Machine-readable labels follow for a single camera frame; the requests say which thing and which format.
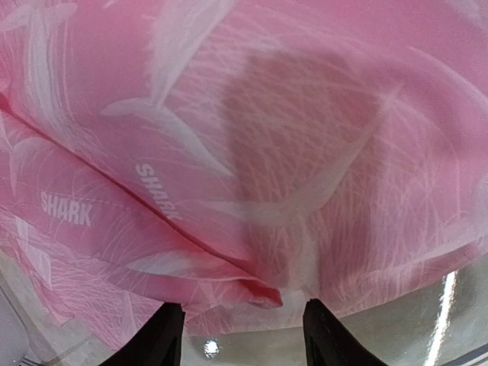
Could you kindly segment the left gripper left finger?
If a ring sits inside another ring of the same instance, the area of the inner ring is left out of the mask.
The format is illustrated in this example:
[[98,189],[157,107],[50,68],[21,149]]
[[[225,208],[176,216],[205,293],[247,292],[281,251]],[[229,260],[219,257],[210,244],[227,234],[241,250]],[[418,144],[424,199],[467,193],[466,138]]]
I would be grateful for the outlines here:
[[118,352],[101,366],[179,366],[185,312],[164,303]]

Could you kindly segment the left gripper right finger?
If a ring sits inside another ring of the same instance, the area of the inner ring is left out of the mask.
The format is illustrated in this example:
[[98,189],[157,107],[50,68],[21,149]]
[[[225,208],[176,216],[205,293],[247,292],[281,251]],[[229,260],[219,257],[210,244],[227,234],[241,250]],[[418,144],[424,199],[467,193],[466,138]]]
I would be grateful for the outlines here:
[[303,334],[308,366],[385,366],[319,299],[305,306]]

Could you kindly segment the pink printed garment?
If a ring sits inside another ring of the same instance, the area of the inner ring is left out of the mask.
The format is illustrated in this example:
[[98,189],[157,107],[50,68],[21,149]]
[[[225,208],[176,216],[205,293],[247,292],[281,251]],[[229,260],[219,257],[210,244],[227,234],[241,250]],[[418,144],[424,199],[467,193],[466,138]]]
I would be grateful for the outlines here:
[[487,3],[3,1],[1,251],[113,350],[435,283],[487,252]]

